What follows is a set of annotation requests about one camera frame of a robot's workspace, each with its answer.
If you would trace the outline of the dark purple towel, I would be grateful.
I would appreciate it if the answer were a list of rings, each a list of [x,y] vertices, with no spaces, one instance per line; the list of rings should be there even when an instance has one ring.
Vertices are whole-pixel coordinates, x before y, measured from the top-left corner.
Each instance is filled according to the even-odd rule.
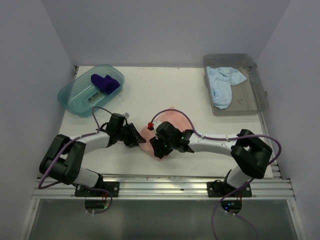
[[[96,86],[100,91],[108,95],[112,94],[115,90],[117,90],[120,87],[120,83],[109,75],[102,77],[98,74],[93,74],[90,77],[90,80],[94,86]]]

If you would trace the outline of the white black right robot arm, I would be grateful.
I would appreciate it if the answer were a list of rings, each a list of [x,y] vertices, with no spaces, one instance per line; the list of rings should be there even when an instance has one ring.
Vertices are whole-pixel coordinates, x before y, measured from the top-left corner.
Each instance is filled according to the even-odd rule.
[[[149,140],[154,156],[162,159],[176,150],[180,153],[214,153],[232,157],[237,166],[224,179],[223,192],[235,196],[250,179],[263,179],[273,150],[247,129],[239,134],[218,137],[197,135],[193,129],[180,131],[170,122],[150,122],[147,129],[155,136]]]

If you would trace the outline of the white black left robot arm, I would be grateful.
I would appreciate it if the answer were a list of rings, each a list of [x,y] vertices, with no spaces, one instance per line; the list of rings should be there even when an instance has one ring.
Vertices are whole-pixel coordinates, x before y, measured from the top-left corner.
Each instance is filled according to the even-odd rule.
[[[40,163],[42,178],[38,188],[42,190],[63,183],[83,186],[95,197],[101,195],[104,190],[103,177],[82,167],[83,157],[117,142],[123,142],[125,146],[132,148],[144,144],[146,140],[133,123],[128,123],[125,115],[118,113],[112,113],[108,122],[98,124],[95,132],[76,137],[58,134]]]

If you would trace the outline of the pink towel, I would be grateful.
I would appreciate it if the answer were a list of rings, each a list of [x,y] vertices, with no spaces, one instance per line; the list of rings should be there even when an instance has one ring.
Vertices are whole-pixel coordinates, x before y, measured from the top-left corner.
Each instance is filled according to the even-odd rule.
[[[187,118],[177,111],[165,111],[155,118],[156,121],[169,122],[175,128],[179,129],[181,132],[184,130],[191,130],[192,127],[187,120]],[[139,132],[139,134],[146,140],[146,143],[140,143],[139,147],[151,156],[154,160],[160,161],[161,159],[154,156],[154,150],[150,143],[150,139],[155,136],[155,133],[148,130],[147,125],[145,125]]]

